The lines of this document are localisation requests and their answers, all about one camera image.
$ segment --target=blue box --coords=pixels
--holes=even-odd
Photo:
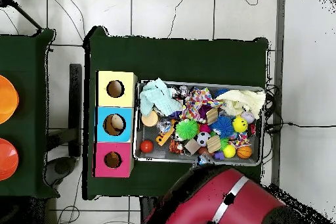
[[[126,124],[119,135],[110,135],[104,129],[104,120],[112,114],[120,115]],[[133,108],[98,107],[97,142],[132,142]]]

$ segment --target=table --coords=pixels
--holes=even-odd
[[[141,79],[249,85],[264,87],[268,41],[229,39],[186,40],[145,37],[109,37],[95,26],[84,40],[83,198],[104,196],[161,196],[190,169],[190,164],[135,161],[130,178],[94,178],[93,135],[95,72],[134,72]],[[261,164],[235,166],[256,182]]]

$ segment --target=pink box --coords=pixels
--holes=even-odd
[[[119,167],[110,168],[106,165],[105,156],[110,152],[115,152],[121,158]],[[134,159],[131,143],[98,142],[95,158],[95,177],[128,178],[133,169]]]

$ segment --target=light blue cloth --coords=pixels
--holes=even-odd
[[[153,105],[157,107],[165,116],[180,111],[181,103],[172,99],[173,90],[167,88],[161,79],[148,82],[140,93],[140,111],[143,116],[147,116],[153,109]]]

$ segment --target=yellow ball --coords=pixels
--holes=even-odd
[[[233,158],[236,154],[236,148],[229,144],[224,148],[223,152],[226,158]]]
[[[240,116],[237,116],[236,119],[232,122],[235,132],[244,132],[247,129],[247,121]]]

